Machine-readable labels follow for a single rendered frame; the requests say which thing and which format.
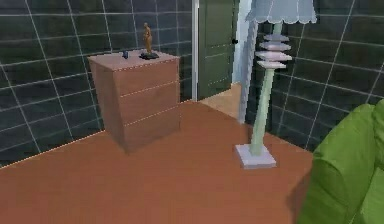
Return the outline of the brown chest of drawers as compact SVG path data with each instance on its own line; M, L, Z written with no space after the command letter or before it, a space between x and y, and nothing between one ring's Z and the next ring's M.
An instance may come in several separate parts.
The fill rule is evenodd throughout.
M179 58L160 52L144 60L138 50L88 58L104 127L127 153L180 128Z

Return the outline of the dark green room door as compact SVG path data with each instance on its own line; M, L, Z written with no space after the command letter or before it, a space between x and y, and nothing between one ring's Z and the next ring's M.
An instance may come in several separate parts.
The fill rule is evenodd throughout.
M230 88L239 0L199 0L198 99Z

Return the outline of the pale green floor lamp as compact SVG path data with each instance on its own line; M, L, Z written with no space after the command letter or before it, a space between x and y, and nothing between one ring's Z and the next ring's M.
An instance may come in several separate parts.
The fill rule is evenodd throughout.
M252 0L245 20L249 23L248 39L244 46L244 57L248 62L245 88L250 87L251 63L254 57L259 58L257 64L264 69L264 78L250 143L236 145L235 150L244 169L272 168L276 166L276 160L263 142L270 95L275 70L285 69L284 62L292 59L286 54L291 46L287 44L289 38L282 34L282 26L295 23L314 24L317 22L316 12L313 0ZM264 41L259 44L262 51L256 51L257 28L264 22L273 25L273 32L263 37Z

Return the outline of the golden figure statuette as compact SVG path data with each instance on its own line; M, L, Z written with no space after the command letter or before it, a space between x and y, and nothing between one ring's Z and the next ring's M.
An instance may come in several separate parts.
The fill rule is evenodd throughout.
M145 60L158 58L158 55L152 51L152 33L147 22L144 23L143 41L145 44L145 51L140 54L140 58Z

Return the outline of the green sofa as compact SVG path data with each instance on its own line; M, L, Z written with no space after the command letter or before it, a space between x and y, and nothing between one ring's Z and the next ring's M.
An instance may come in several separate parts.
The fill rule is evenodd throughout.
M384 99L355 108L315 149L296 224L384 224Z

